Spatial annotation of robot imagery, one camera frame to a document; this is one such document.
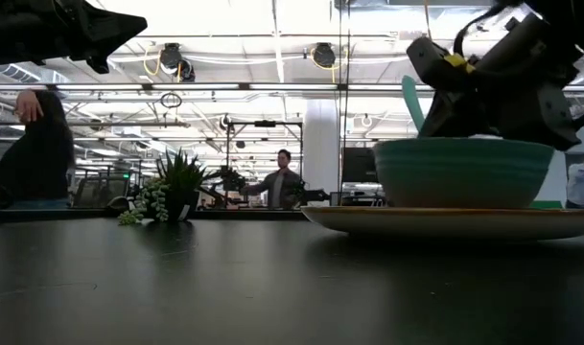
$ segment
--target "teal bowl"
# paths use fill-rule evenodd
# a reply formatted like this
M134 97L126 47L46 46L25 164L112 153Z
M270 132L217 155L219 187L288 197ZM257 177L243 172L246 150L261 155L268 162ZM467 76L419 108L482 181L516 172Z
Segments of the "teal bowl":
M379 182L395 207L528 207L553 148L499 139L422 138L375 146Z

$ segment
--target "potted plant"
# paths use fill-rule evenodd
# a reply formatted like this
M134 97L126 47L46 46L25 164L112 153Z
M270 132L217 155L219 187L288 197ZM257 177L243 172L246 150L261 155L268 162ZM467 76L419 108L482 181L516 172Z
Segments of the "potted plant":
M159 177L148 181L136 198L136 208L123 213L121 224L132 224L144 218L176 222L198 206L198 188L204 177L204 168L198 158L188 159L181 151L174 159L166 152L166 163L157 160Z

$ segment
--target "succulent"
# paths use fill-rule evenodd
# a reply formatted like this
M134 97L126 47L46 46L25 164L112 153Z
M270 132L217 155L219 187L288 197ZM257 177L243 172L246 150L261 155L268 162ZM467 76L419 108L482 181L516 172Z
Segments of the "succulent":
M189 161L187 154L181 151L174 160L167 152L166 164L158 160L157 171L159 178L149 180L136 197L136 208L119 216L120 225L141 221L149 210L153 211L155 219L168 221L168 207L171 204L184 204L186 196L199 188L204 178L204 169L198 165L198 158Z

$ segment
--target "dark sweater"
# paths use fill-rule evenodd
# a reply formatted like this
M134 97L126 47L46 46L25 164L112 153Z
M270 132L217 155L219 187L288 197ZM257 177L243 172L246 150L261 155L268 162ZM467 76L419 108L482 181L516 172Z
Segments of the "dark sweater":
M15 201L68 197L66 174L74 164L72 132L57 95L36 91L44 116L25 128L0 161L0 184Z
M266 176L262 183L249 186L246 188L250 195L258 195L265 191L269 191L269 208L272 208L274 204L274 184L276 183L276 178L279 172L273 172ZM279 207L290 210L293 208L297 202L297 197L293 194L294 189L300 183L300 175L292 172L286 171L283 173L283 183L281 184L281 191L279 194Z

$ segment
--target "table surface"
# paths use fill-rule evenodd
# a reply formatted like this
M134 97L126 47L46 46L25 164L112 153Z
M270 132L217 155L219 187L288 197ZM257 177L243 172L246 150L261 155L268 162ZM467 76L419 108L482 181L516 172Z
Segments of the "table surface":
M0 224L0 344L584 344L584 237L370 241L306 221Z

